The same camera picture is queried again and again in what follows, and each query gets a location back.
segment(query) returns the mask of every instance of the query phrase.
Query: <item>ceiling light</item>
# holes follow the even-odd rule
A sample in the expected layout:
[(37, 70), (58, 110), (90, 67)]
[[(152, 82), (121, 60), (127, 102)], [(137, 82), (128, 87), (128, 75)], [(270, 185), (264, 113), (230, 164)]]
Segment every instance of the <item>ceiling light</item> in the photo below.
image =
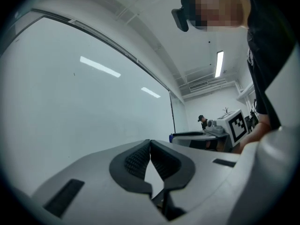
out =
[(221, 69), (222, 69), (222, 64), (223, 64), (223, 57), (224, 57), (224, 52), (223, 51), (217, 52), (217, 69), (216, 69), (215, 77), (219, 77), (220, 74), (221, 74)]
[(89, 60), (89, 59), (87, 59), (87, 58), (85, 58), (83, 56), (80, 57), (80, 62), (85, 63), (85, 64), (87, 64), (87, 65), (89, 65), (89, 66), (91, 66), (93, 68), (96, 68), (96, 69), (98, 69), (100, 71), (106, 72), (106, 73), (108, 73), (110, 75), (113, 75), (115, 77), (120, 77), (121, 76), (120, 73), (117, 73), (117, 72), (111, 70), (110, 68), (105, 67), (105, 66), (101, 65), (100, 63), (97, 63), (97, 62), (94, 62), (92, 60)]
[(152, 92), (151, 90), (149, 90), (148, 88), (142, 88), (143, 91), (149, 93), (150, 95), (156, 97), (156, 98), (160, 98), (160, 96), (158, 94), (156, 94), (155, 92)]

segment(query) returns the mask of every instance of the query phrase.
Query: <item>air conditioner vent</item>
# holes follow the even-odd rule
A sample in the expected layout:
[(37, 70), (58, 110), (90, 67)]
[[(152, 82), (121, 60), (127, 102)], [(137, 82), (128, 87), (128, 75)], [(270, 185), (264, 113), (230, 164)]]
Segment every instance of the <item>air conditioner vent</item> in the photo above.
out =
[(201, 82), (201, 83), (197, 83), (197, 84), (195, 84), (193, 86), (190, 86), (189, 89), (190, 89), (190, 91), (194, 91), (194, 90), (196, 90), (198, 88), (205, 87), (207, 85), (208, 85), (208, 81), (204, 81), (204, 82)]

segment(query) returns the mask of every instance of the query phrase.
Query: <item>ceiling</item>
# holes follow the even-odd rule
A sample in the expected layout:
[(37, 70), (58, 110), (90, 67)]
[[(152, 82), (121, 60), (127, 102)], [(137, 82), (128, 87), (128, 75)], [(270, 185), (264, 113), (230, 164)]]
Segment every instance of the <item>ceiling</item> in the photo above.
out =
[(214, 80), (218, 51), (224, 51), (220, 78), (236, 79), (248, 49), (245, 29), (205, 32), (190, 27), (183, 32), (171, 14), (181, 7), (180, 0), (92, 1), (146, 40), (171, 71), (183, 96), (191, 93), (189, 86)]

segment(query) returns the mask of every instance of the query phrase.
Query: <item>white box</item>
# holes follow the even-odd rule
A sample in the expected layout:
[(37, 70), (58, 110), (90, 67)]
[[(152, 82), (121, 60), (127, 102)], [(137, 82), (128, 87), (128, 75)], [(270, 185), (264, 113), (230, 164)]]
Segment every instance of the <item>white box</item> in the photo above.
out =
[(216, 123), (217, 126), (222, 126), (224, 131), (230, 135), (233, 147), (248, 134), (248, 128), (241, 109), (224, 114), (216, 119)]

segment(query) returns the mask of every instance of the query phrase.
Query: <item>person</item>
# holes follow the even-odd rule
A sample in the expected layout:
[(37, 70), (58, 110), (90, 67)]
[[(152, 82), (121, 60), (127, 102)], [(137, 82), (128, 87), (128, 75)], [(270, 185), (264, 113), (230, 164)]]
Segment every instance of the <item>person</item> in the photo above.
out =
[(198, 117), (198, 122), (201, 122), (202, 130), (205, 130), (205, 128), (207, 127), (207, 119), (203, 115), (200, 115)]
[(259, 141), (271, 130), (280, 127), (279, 119), (265, 91), (277, 76), (289, 55), (296, 38), (281, 10), (271, 0), (189, 0), (189, 12), (199, 29), (214, 27), (243, 27), (247, 29), (247, 64), (256, 95), (259, 122), (239, 145)]

